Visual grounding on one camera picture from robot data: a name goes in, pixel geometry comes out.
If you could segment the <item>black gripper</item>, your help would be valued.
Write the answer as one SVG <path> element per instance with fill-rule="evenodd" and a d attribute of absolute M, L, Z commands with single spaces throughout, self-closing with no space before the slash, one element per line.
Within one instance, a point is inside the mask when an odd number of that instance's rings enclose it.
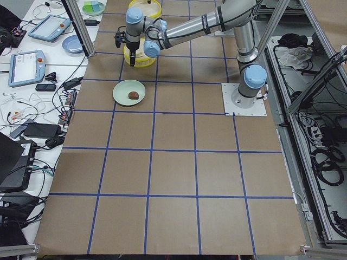
<path fill-rule="evenodd" d="M 140 36 L 132 36 L 130 34 L 126 34 L 126 46 L 130 51 L 130 66 L 134 67 L 136 64 L 136 51 L 140 46 Z"/>

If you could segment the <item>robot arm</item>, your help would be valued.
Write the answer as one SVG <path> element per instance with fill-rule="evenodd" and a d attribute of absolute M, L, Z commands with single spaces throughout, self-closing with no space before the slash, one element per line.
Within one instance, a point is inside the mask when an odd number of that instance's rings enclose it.
<path fill-rule="evenodd" d="M 252 26 L 253 10 L 260 3 L 261 1 L 223 1 L 214 11 L 171 29 L 162 18 L 147 17 L 139 8 L 129 8 L 125 18 L 126 30 L 116 32 L 115 45 L 120 48 L 122 43 L 126 44 L 130 55 L 130 66 L 133 67 L 141 37 L 145 38 L 145 55 L 156 58 L 161 50 L 216 31 L 225 32 L 232 29 L 239 65 L 250 64 L 260 54 L 260 48 L 255 46 L 255 33 Z"/>

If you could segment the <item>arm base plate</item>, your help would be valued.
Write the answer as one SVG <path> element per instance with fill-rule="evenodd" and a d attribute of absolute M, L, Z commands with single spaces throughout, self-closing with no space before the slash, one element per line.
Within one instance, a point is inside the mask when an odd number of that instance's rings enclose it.
<path fill-rule="evenodd" d="M 261 90 L 256 97 L 247 98 L 239 93 L 238 83 L 222 83 L 221 88 L 226 116 L 267 116 Z"/>

